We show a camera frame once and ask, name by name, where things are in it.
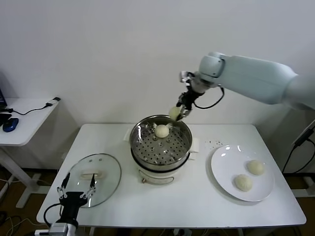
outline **blue mouse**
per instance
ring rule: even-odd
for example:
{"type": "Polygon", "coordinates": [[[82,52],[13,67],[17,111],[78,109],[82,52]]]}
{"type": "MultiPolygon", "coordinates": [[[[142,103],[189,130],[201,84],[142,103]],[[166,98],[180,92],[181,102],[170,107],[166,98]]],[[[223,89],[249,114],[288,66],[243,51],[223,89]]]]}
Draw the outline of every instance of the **blue mouse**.
{"type": "Polygon", "coordinates": [[[8,119],[2,126],[4,132],[11,132],[15,130],[16,126],[19,123],[18,118],[10,118],[8,119]]]}

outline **metal rim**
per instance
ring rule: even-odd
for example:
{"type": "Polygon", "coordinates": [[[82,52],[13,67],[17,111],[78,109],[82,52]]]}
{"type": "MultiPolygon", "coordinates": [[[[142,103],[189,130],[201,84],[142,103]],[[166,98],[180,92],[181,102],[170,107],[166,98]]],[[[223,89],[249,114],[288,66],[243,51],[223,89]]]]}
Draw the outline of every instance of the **metal rim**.
{"type": "Polygon", "coordinates": [[[122,179],[122,167],[121,167],[119,161],[118,161],[114,156],[112,156],[112,155],[110,155],[110,154],[107,154],[107,153],[94,153],[94,154],[88,155],[88,156],[86,156],[86,157],[83,157],[82,159],[80,159],[77,163],[75,163],[75,164],[71,167],[71,169],[69,170],[68,173],[70,173],[70,171],[74,168],[74,166],[77,165],[80,161],[82,161],[82,160],[84,160],[84,159],[86,159],[86,158],[88,158],[88,157],[95,156],[95,155],[106,155],[106,156],[109,156],[109,157],[113,158],[113,159],[117,162],[117,164],[118,164],[118,166],[119,166],[119,169],[120,169],[119,180],[118,180],[117,186],[116,186],[116,188],[114,189],[114,191],[113,191],[104,201],[102,201],[102,202],[100,202],[100,203],[98,203],[98,204],[96,204],[96,205],[93,205],[93,206],[82,206],[82,207],[80,207],[80,208],[92,208],[92,207],[98,206],[98,205],[102,204],[103,202],[107,201],[107,200],[116,192],[116,189],[118,188],[118,186],[119,186],[119,184],[120,184],[120,180],[122,179]]]}
{"type": "Polygon", "coordinates": [[[178,168],[182,167],[182,166],[187,162],[187,160],[189,159],[189,156],[190,156],[190,152],[189,152],[188,155],[186,156],[186,159],[185,159],[179,166],[175,167],[174,169],[165,170],[165,171],[159,171],[159,170],[150,169],[150,168],[148,168],[148,167],[142,165],[142,164],[137,160],[137,158],[135,158],[132,149],[130,149],[130,151],[131,151],[131,156],[132,156],[132,158],[134,159],[134,161],[135,161],[141,168],[143,168],[143,169],[145,169],[145,170],[147,170],[147,171],[153,172],[153,173],[161,173],[161,174],[162,174],[162,173],[172,172],[172,171],[175,171],[175,170],[177,170],[178,168]]]}
{"type": "Polygon", "coordinates": [[[132,156],[140,166],[146,166],[148,171],[166,173],[182,166],[187,160],[192,134],[184,122],[173,121],[167,115],[154,115],[142,119],[133,127],[129,144],[132,156]],[[159,139],[154,135],[154,129],[159,124],[170,124],[167,138],[159,139]]]}

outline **white desk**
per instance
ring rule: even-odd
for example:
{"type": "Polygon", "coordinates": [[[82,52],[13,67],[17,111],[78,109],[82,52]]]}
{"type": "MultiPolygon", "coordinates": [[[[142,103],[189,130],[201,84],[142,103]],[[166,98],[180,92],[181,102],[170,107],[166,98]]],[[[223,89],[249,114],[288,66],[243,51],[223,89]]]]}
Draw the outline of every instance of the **white desk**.
{"type": "MultiPolygon", "coordinates": [[[[192,153],[196,155],[196,160],[184,165],[185,173],[181,173],[180,180],[163,186],[141,183],[130,146],[123,141],[131,127],[131,124],[85,124],[81,127],[37,214],[39,222],[44,222],[45,209],[59,202],[56,189],[68,170],[93,153],[115,156],[122,167],[122,179],[109,200],[93,208],[80,209],[77,220],[82,226],[246,228],[300,225],[306,222],[304,213],[254,126],[189,125],[193,136],[199,138],[199,153],[192,153]],[[216,141],[224,145],[248,146],[262,153],[259,159],[266,162],[275,175],[275,187],[267,199],[258,203],[244,202],[218,186],[207,171],[209,157],[217,147],[216,141]]],[[[59,207],[48,211],[49,222],[55,222],[58,218],[59,207]]]]}
{"type": "MultiPolygon", "coordinates": [[[[42,108],[51,99],[28,99],[28,98],[7,98],[7,107],[14,110],[25,113],[29,110],[42,108]]],[[[14,177],[19,179],[27,188],[22,194],[16,207],[23,208],[30,194],[40,193],[46,194],[49,190],[49,186],[38,186],[36,180],[39,179],[40,174],[35,174],[30,178],[11,158],[6,150],[6,146],[23,146],[27,144],[36,131],[40,128],[43,122],[51,114],[54,108],[57,106],[47,107],[40,111],[30,112],[29,114],[22,116],[17,113],[12,113],[12,118],[18,118],[19,123],[15,130],[9,133],[5,133],[0,127],[0,164],[3,165],[8,171],[12,173],[9,179],[9,184],[13,181],[14,177]]],[[[7,184],[0,191],[0,197],[5,193],[8,188],[7,184]]]]}

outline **cable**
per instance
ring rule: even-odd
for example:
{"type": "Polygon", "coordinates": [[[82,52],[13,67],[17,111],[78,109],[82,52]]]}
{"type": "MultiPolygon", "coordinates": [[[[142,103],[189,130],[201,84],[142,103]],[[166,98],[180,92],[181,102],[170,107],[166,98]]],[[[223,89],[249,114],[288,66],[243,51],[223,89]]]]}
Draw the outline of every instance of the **cable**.
{"type": "Polygon", "coordinates": [[[15,110],[13,110],[12,112],[15,112],[15,113],[17,113],[17,114],[19,114],[19,115],[25,116],[25,115],[27,115],[27,114],[30,113],[30,112],[43,110],[43,109],[45,109],[46,107],[48,107],[48,106],[45,105],[45,106],[43,106],[42,108],[32,109],[32,110],[29,110],[28,112],[25,112],[25,113],[20,113],[20,112],[17,112],[17,111],[15,111],[15,110]]]}
{"type": "Polygon", "coordinates": [[[6,236],[13,236],[13,229],[14,229],[14,227],[16,227],[16,226],[20,226],[20,224],[22,224],[24,221],[29,221],[32,225],[35,225],[35,226],[41,226],[41,225],[45,225],[45,224],[35,224],[35,223],[33,223],[30,219],[28,219],[28,218],[25,218],[24,220],[22,220],[22,221],[20,221],[18,224],[16,224],[16,225],[13,225],[12,224],[12,227],[11,227],[11,229],[9,229],[8,230],[8,232],[6,233],[6,236]]]}
{"type": "Polygon", "coordinates": [[[282,174],[284,173],[284,170],[285,170],[285,168],[286,168],[286,166],[287,166],[287,164],[288,164],[288,162],[289,162],[289,160],[290,160],[290,158],[291,158],[292,153],[294,152],[294,150],[295,150],[297,147],[298,147],[298,146],[294,146],[294,147],[292,148],[292,150],[291,150],[289,156],[287,157],[287,160],[286,160],[286,162],[285,162],[285,165],[284,165],[284,167],[283,167],[283,169],[282,169],[282,174]]]}
{"type": "MultiPolygon", "coordinates": [[[[48,182],[46,182],[46,181],[44,181],[44,180],[41,180],[41,179],[31,179],[31,180],[32,180],[32,181],[40,181],[40,182],[43,182],[43,183],[45,183],[45,184],[51,185],[51,183],[48,183],[48,182]]],[[[0,178],[0,181],[9,183],[8,180],[1,179],[1,178],[0,178]]],[[[21,182],[21,181],[20,181],[20,180],[18,180],[18,181],[12,181],[11,183],[18,183],[18,182],[21,182]]]]}
{"type": "Polygon", "coordinates": [[[59,206],[59,205],[60,205],[60,203],[52,204],[52,205],[50,205],[49,207],[47,207],[47,209],[45,210],[45,212],[44,212],[44,221],[45,221],[45,223],[46,223],[46,225],[47,225],[48,227],[50,227],[51,224],[48,223],[48,221],[47,221],[47,219],[46,219],[46,213],[47,213],[47,211],[48,211],[50,208],[53,208],[53,207],[56,207],[56,206],[59,206]]]}
{"type": "Polygon", "coordinates": [[[305,167],[307,167],[307,165],[310,164],[311,161],[313,161],[313,159],[314,159],[314,157],[315,157],[315,143],[314,143],[312,140],[310,140],[310,139],[307,139],[306,141],[312,143],[313,146],[314,146],[313,156],[311,157],[311,159],[310,159],[301,169],[299,169],[299,170],[293,172],[293,174],[298,173],[299,171],[301,171],[301,170],[303,170],[305,167]]]}
{"type": "Polygon", "coordinates": [[[11,216],[11,217],[6,218],[5,221],[8,221],[8,220],[10,220],[10,222],[11,222],[11,229],[9,229],[9,231],[11,231],[11,234],[10,234],[10,235],[13,236],[14,234],[16,234],[16,233],[18,232],[18,230],[19,230],[19,228],[20,228],[20,223],[21,223],[21,221],[22,221],[22,218],[21,218],[20,216],[18,216],[18,215],[14,215],[14,216],[11,216]],[[19,218],[20,222],[19,222],[17,225],[14,226],[12,219],[15,218],[15,217],[19,218]]]}
{"type": "Polygon", "coordinates": [[[193,104],[195,105],[195,107],[197,107],[197,108],[199,108],[199,109],[205,110],[205,109],[209,109],[209,108],[212,108],[212,107],[214,107],[215,105],[217,105],[217,104],[223,99],[223,97],[224,97],[224,95],[225,95],[224,88],[221,87],[221,86],[219,86],[219,87],[220,87],[220,89],[221,89],[222,96],[220,97],[220,99],[219,99],[217,102],[215,102],[213,105],[211,105],[211,106],[209,106],[209,107],[199,107],[195,102],[193,102],[193,104]]]}
{"type": "Polygon", "coordinates": [[[209,232],[209,230],[205,230],[205,231],[201,234],[201,236],[206,236],[208,232],[209,232]]]}

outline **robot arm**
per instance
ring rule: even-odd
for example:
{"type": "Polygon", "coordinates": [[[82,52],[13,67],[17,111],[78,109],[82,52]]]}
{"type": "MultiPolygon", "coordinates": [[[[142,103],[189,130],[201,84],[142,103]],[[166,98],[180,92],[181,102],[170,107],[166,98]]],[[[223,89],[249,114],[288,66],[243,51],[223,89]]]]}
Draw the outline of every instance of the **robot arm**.
{"type": "Polygon", "coordinates": [[[195,73],[182,71],[187,92],[179,97],[178,119],[187,116],[195,99],[221,86],[266,104],[285,103],[295,109],[315,109],[315,79],[299,76],[283,64],[209,53],[195,73]]]}

